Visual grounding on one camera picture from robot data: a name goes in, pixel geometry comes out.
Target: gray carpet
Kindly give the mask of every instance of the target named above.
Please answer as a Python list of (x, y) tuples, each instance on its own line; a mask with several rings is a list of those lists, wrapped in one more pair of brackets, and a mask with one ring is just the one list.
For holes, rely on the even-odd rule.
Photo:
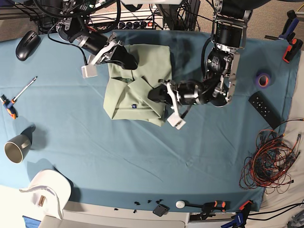
[[(255, 9), (249, 22), (247, 37), (263, 39), (265, 35), (278, 36), (282, 33), (287, 20), (287, 11), (297, 10), (301, 2), (281, 2), (272, 0), (266, 5)], [(116, 5), (112, 5), (101, 11), (116, 11)], [(212, 8), (204, 0), (201, 0), (200, 15), (212, 18)], [(198, 18), (201, 31), (210, 32), (211, 22)], [(29, 30), (36, 30), (36, 26), (29, 19), (0, 20), (0, 41), (22, 37)], [(296, 37), (304, 40), (304, 22), (300, 22), (295, 29)]]

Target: computer mouse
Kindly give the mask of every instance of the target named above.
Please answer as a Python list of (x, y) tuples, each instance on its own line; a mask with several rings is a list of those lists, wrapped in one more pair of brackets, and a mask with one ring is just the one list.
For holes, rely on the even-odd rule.
[(36, 50), (41, 38), (34, 31), (28, 31), (16, 48), (16, 56), (20, 61), (25, 61)]

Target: gray mug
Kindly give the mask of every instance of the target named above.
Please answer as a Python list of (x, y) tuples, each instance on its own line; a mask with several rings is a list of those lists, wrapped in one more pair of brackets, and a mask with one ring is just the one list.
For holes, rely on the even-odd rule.
[(13, 163), (21, 163), (28, 154), (32, 143), (26, 135), (20, 134), (4, 145), (4, 152)]

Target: tape roll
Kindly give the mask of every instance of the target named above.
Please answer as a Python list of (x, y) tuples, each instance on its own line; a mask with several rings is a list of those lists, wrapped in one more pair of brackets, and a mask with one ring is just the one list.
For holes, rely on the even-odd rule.
[(256, 76), (256, 86), (260, 89), (265, 89), (270, 86), (271, 77), (269, 74), (261, 73)]

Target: remote control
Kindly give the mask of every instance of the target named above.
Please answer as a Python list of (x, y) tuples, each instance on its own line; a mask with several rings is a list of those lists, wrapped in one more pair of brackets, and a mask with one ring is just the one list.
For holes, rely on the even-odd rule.
[(250, 98), (249, 102), (254, 108), (260, 113), (260, 115), (266, 120), (266, 122), (274, 130), (280, 123), (280, 117), (275, 109), (271, 106), (270, 102), (267, 101), (261, 91), (257, 91)]

